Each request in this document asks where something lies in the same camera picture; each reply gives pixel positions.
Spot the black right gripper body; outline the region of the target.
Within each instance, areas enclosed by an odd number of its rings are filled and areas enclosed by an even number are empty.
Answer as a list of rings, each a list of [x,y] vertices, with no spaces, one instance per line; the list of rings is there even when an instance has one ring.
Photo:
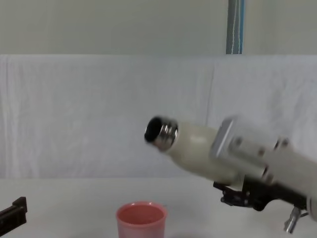
[[[307,197],[277,183],[266,184],[246,177],[243,183],[243,206],[262,211],[270,202],[281,200],[301,210],[307,209]]]

